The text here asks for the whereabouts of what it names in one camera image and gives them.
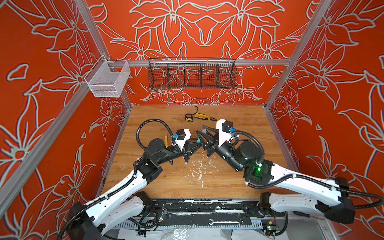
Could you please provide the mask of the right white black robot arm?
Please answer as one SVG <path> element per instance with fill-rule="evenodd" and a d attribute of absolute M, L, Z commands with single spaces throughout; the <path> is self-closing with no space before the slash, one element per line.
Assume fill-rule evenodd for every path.
<path fill-rule="evenodd" d="M 243 172 L 246 185 L 265 190 L 272 187 L 293 191 L 293 195 L 263 193 L 259 209 L 266 214 L 300 212 L 352 224 L 356 210 L 383 206 L 384 198 L 352 191 L 346 179 L 319 179 L 300 174 L 265 160 L 261 143 L 249 133 L 229 128 L 225 131 L 203 127 L 197 136 L 208 156 L 217 154 L 235 171 Z"/>

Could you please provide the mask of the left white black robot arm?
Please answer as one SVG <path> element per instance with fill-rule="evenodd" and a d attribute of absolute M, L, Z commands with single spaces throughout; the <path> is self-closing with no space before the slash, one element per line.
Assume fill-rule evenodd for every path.
<path fill-rule="evenodd" d="M 145 147 L 140 141 L 141 129 L 152 122 L 162 124 L 169 132 L 172 145 L 166 147 L 162 139 L 153 139 Z M 173 133 L 160 119 L 141 123 L 136 132 L 143 155 L 134 162 L 133 170 L 118 184 L 86 204 L 76 203 L 70 209 L 67 222 L 58 233 L 58 239 L 100 240 L 115 225 L 150 210 L 152 199 L 142 191 L 163 171 L 161 164 L 183 158 L 187 162 L 201 146 L 202 140 L 192 139 L 188 129 Z"/>

